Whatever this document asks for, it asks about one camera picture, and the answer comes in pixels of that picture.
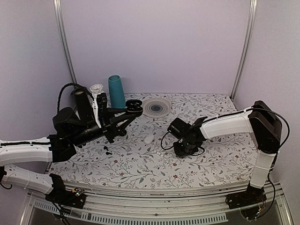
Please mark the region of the black earbud charging case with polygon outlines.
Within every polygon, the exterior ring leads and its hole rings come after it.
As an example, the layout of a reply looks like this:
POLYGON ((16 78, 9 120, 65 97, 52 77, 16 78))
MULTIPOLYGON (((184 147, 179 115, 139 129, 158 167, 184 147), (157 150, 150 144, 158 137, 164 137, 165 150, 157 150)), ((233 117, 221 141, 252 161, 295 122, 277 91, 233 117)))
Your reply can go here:
POLYGON ((143 102, 138 99, 130 99, 126 101, 125 106, 126 110, 130 113, 141 113, 143 111, 142 108, 143 102))

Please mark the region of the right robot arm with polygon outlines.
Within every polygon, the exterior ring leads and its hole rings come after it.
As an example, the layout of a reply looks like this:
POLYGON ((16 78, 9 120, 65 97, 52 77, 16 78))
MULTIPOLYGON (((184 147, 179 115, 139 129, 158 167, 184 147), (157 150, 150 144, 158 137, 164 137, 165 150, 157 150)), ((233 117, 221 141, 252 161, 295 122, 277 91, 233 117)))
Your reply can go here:
POLYGON ((243 110, 207 118, 192 102, 174 108, 154 102, 130 124, 111 164, 120 188, 202 188, 249 181, 242 200, 253 204, 274 155, 257 146, 270 140, 262 112, 243 110))

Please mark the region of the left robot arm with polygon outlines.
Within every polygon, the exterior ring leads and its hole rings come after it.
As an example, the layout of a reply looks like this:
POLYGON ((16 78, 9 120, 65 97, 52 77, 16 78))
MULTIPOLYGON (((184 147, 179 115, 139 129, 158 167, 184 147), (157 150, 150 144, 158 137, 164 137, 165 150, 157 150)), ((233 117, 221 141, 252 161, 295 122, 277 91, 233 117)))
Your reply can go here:
POLYGON ((113 143, 124 136, 126 127, 137 117, 128 109, 79 110, 70 107, 59 110, 53 118, 57 133, 35 140, 0 142, 0 183, 33 189, 52 195, 66 203, 70 194, 62 178, 56 174, 40 174, 16 166, 25 162, 65 162, 76 154, 76 148, 106 137, 113 143))

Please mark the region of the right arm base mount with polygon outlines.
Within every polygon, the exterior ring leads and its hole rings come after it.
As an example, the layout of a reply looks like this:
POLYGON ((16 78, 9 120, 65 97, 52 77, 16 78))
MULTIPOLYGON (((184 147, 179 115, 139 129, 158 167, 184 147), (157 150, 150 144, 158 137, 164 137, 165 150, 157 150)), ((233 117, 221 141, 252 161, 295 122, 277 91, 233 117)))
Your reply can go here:
POLYGON ((236 209, 252 204, 262 203, 266 200, 267 197, 263 187, 255 188, 248 185, 245 191, 228 194, 226 196, 225 203, 229 206, 229 209, 236 209))

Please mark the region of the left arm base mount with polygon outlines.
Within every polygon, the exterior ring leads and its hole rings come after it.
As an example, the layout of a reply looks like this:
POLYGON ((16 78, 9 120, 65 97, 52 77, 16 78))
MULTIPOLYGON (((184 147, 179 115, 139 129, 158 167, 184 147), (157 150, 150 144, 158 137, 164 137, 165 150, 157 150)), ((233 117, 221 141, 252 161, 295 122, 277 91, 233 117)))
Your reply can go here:
POLYGON ((86 200, 84 189, 76 187, 72 190, 66 190, 66 186, 60 176, 53 173, 49 176, 52 179, 52 191, 45 195, 48 201, 57 203, 59 206, 83 209, 86 200))

